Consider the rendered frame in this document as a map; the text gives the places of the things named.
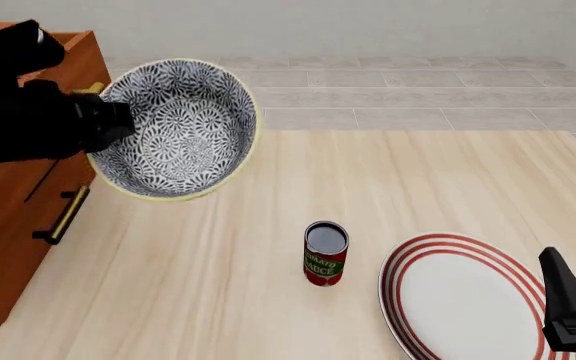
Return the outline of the red tomato sauce tin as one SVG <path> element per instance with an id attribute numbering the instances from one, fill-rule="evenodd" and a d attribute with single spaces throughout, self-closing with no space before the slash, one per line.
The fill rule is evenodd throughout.
<path id="1" fill-rule="evenodd" d="M 304 233 L 303 272 L 318 287 L 337 284 L 349 246 L 346 230 L 332 221 L 316 221 Z"/>

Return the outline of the wooden cabinet drawer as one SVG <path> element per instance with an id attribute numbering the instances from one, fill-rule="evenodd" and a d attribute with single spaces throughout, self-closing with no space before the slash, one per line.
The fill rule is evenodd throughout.
<path id="1" fill-rule="evenodd" d="M 19 117 L 65 113 L 75 104 L 70 91 L 93 83 L 111 83 L 94 32 L 53 33 L 33 26 L 14 44 L 11 60 L 15 74 L 30 89 L 10 104 Z"/>
<path id="2" fill-rule="evenodd" d="M 57 161 L 12 213 L 0 234 L 0 326 L 42 263 L 51 245 L 33 233 L 48 236 L 80 188 L 94 179 L 86 155 Z"/>

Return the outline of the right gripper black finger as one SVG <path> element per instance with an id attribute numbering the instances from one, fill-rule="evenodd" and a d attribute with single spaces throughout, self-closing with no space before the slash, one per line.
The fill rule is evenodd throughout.
<path id="1" fill-rule="evenodd" d="M 546 291 L 547 320 L 576 320 L 576 277 L 554 247 L 539 254 Z"/>

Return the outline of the black white patterned bowl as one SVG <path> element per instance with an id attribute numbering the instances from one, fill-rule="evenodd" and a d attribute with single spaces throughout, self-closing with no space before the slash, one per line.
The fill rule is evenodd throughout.
<path id="1" fill-rule="evenodd" d="M 133 68 L 104 89 L 129 104 L 135 132 L 87 155 L 97 176 L 144 200 L 190 200 L 214 191 L 245 164 L 259 138 L 259 108 L 234 74 L 198 59 Z"/>

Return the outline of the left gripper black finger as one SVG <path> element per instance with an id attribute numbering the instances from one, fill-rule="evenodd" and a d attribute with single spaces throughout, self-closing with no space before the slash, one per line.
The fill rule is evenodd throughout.
<path id="1" fill-rule="evenodd" d="M 101 142 L 107 149 L 117 140 L 135 133 L 134 119 L 127 103 L 108 102 L 104 104 L 105 113 L 101 122 Z"/>

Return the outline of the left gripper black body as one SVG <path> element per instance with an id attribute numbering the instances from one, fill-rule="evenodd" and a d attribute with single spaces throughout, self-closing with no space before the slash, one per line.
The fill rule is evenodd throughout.
<path id="1" fill-rule="evenodd" d="M 78 110 L 78 124 L 84 152 L 99 152 L 106 149 L 110 143 L 112 105 L 94 94 L 72 92 L 70 95 Z"/>

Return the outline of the white plate with red rings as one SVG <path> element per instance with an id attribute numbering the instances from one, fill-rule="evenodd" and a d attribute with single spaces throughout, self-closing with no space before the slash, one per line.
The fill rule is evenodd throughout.
<path id="1" fill-rule="evenodd" d="M 378 296 L 406 360 L 576 360 L 543 335 L 543 281 L 479 239 L 422 233 L 399 242 L 382 263 Z"/>

